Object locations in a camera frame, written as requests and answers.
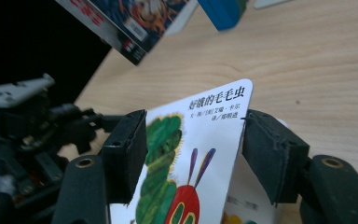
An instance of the wooden surface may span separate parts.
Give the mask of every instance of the wooden surface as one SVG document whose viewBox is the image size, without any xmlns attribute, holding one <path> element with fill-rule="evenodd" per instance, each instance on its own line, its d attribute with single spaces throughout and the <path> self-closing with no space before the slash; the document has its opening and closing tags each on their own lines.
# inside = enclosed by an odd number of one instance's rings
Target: wooden surface
<svg viewBox="0 0 358 224">
<path fill-rule="evenodd" d="M 198 7 L 139 66 L 112 50 L 77 104 L 125 114 L 246 77 L 252 109 L 284 119 L 311 156 L 336 156 L 358 171 L 358 1 L 252 5 L 223 33 Z M 281 223 L 300 222 L 298 204 L 285 205 Z"/>
</svg>

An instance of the robotic hand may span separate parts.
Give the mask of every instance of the robotic hand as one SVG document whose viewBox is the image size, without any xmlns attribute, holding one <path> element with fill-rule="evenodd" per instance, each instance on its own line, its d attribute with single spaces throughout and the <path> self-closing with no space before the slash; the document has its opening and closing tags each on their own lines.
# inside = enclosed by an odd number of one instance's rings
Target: robotic hand
<svg viewBox="0 0 358 224">
<path fill-rule="evenodd" d="M 74 105 L 49 108 L 45 88 L 53 83 L 44 76 L 0 86 L 0 223 L 108 220 L 107 213 L 65 209 L 87 202 L 106 211 L 135 191 L 146 154 L 145 111 L 104 116 Z M 99 155 L 69 162 L 57 154 L 68 144 L 88 152 L 99 129 L 110 133 Z"/>
</svg>

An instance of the screw hole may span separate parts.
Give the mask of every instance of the screw hole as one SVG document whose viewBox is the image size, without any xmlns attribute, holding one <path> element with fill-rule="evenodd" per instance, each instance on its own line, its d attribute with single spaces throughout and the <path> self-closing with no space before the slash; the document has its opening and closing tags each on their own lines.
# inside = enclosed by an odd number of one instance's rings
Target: screw hole
<svg viewBox="0 0 358 224">
<path fill-rule="evenodd" d="M 336 159 L 331 159 L 331 158 L 322 159 L 322 163 L 326 166 L 330 166 L 330 167 L 336 168 L 336 169 L 344 167 L 344 164 L 342 164 L 342 162 L 340 162 Z"/>
<path fill-rule="evenodd" d="M 84 159 L 84 160 L 78 161 L 76 166 L 78 168 L 87 168 L 87 167 L 90 167 L 93 164 L 94 164 L 94 160 L 92 160 L 92 159 Z"/>
</svg>

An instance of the book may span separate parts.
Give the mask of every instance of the book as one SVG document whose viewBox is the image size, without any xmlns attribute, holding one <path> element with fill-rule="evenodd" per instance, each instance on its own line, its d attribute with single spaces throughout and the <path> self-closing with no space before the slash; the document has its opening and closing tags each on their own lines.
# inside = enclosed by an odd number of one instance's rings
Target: book
<svg viewBox="0 0 358 224">
<path fill-rule="evenodd" d="M 272 220 L 275 208 L 265 206 L 267 195 L 248 195 L 264 191 L 255 177 L 245 176 L 252 171 L 240 158 L 252 89 L 242 79 L 148 110 L 145 165 L 131 202 L 110 205 L 111 222 L 268 223 L 265 215 Z"/>
<path fill-rule="evenodd" d="M 56 0 L 134 64 L 138 64 L 158 43 L 182 11 L 194 10 L 196 5 L 188 4 L 189 1 Z M 183 20 L 190 15 L 184 13 Z"/>
</svg>

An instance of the colorful book cover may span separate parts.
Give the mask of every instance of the colorful book cover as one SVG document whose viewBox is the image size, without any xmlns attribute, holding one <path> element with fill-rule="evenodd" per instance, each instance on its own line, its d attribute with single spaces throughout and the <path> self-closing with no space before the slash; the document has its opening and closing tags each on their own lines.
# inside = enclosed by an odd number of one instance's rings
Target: colorful book cover
<svg viewBox="0 0 358 224">
<path fill-rule="evenodd" d="M 179 17 L 189 0 L 56 1 L 103 41 L 138 64 Z"/>
<path fill-rule="evenodd" d="M 132 201 L 111 204 L 112 223 L 224 221 L 252 89 L 242 79 L 147 111 L 144 169 Z"/>
</svg>

